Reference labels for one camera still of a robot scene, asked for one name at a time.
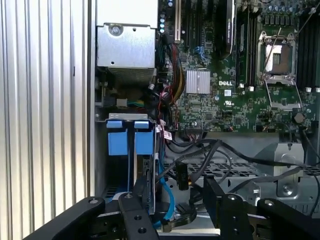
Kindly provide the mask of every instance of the dell logo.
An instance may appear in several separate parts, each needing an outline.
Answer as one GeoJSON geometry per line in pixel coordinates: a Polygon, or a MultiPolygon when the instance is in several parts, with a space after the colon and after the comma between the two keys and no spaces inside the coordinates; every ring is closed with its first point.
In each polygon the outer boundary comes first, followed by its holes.
{"type": "Polygon", "coordinates": [[[232,86],[231,81],[219,81],[219,86],[232,86]]]}

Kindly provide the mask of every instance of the white label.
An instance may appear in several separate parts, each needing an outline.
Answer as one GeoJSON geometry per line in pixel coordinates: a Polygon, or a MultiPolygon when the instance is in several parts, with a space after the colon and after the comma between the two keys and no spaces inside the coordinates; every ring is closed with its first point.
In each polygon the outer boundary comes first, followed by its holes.
{"type": "Polygon", "coordinates": [[[219,86],[232,86],[231,81],[219,81],[219,86]]]}
{"type": "Polygon", "coordinates": [[[229,90],[229,89],[224,90],[224,96],[225,97],[231,97],[231,95],[232,95],[232,91],[231,90],[229,90]]]}
{"type": "Polygon", "coordinates": [[[160,133],[161,132],[161,126],[160,125],[157,125],[156,128],[155,128],[155,131],[157,133],[160,133]]]}
{"type": "Polygon", "coordinates": [[[232,101],[224,101],[225,106],[234,106],[235,104],[232,101]]]}
{"type": "Polygon", "coordinates": [[[244,51],[245,47],[245,25],[241,25],[241,30],[240,30],[240,52],[244,51]]]}
{"type": "Polygon", "coordinates": [[[164,138],[165,139],[168,139],[168,140],[172,140],[172,135],[171,135],[171,132],[168,132],[168,131],[164,131],[163,132],[163,135],[164,135],[164,138]]]}

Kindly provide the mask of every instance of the corrugated metal panel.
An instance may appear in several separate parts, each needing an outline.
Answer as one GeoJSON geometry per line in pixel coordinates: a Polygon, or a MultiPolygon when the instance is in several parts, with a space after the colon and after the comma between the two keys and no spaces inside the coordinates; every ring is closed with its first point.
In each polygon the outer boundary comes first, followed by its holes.
{"type": "Polygon", "coordinates": [[[88,0],[0,0],[0,239],[87,195],[88,0]]]}

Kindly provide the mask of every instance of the screw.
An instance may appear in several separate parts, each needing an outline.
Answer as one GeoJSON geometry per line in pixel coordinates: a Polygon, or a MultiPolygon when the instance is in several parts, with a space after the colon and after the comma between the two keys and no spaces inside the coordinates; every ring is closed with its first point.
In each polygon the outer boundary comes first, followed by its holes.
{"type": "Polygon", "coordinates": [[[273,201],[270,201],[270,200],[265,200],[264,203],[267,204],[267,205],[270,206],[270,207],[272,207],[273,205],[275,205],[274,202],[273,202],[273,201]]]}
{"type": "Polygon", "coordinates": [[[97,202],[99,202],[97,199],[93,199],[93,200],[91,200],[89,203],[90,203],[90,204],[96,204],[97,202]]]}
{"type": "Polygon", "coordinates": [[[234,196],[234,195],[229,195],[229,196],[228,196],[228,199],[236,200],[237,198],[236,198],[236,196],[234,196]]]}
{"type": "Polygon", "coordinates": [[[120,28],[119,28],[118,26],[113,26],[113,27],[111,28],[111,32],[112,32],[113,34],[118,34],[118,33],[120,32],[120,28]]]}
{"type": "Polygon", "coordinates": [[[285,195],[290,196],[293,193],[293,190],[290,186],[288,185],[283,185],[283,192],[285,193],[285,195]]]}

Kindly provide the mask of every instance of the motherboard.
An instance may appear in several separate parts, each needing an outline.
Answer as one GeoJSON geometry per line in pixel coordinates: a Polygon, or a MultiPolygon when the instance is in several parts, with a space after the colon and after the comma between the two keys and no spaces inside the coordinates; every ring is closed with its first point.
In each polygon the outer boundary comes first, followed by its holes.
{"type": "MultiPolygon", "coordinates": [[[[231,0],[231,17],[222,14],[220,2],[159,2],[159,34],[174,37],[186,77],[175,130],[196,133],[214,119],[225,124],[213,124],[209,132],[228,131],[225,125],[241,133],[286,131],[272,124],[278,122],[293,132],[298,125],[317,125],[320,54],[319,31],[313,28],[319,17],[304,26],[316,2],[231,0]],[[224,54],[221,26],[231,46],[224,46],[224,54]]],[[[170,78],[169,61],[165,68],[170,78]]]]}

